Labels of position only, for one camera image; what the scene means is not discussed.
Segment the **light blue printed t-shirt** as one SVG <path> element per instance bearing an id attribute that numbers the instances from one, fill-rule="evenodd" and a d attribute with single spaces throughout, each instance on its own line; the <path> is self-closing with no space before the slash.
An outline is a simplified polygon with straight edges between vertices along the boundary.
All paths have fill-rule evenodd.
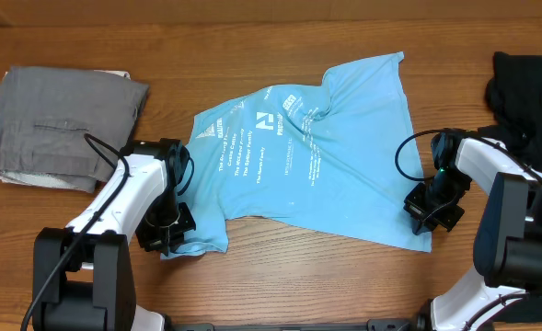
<path id="1" fill-rule="evenodd" d="M 403 58 L 344 63 L 317 86 L 269 86 L 198 114 L 182 195 L 196 227 L 173 256 L 225 252 L 227 222 L 247 216 L 430 251 L 403 208 L 422 174 Z"/>

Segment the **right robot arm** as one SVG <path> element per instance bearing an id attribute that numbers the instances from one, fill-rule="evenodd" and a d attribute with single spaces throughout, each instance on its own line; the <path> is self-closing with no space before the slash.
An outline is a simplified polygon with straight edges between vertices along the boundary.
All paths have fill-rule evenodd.
<path id="1" fill-rule="evenodd" d="M 431 130 L 432 177 L 404 199 L 412 232 L 451 231 L 472 183 L 488 200 L 473 244 L 473 265 L 448 292 L 429 300 L 408 330 L 491 330 L 494 323 L 542 323 L 542 173 L 500 141 L 473 131 Z"/>

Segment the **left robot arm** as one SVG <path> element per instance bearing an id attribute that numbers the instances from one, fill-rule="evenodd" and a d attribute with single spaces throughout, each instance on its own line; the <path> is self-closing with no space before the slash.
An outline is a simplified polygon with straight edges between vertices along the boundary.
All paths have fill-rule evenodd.
<path id="1" fill-rule="evenodd" d="M 166 314 L 138 305 L 129 244 L 165 256 L 196 224 L 178 200 L 194 162 L 179 140 L 133 141 L 115 152 L 114 173 L 64 228 L 34 242 L 32 300 L 24 330 L 171 330 Z"/>

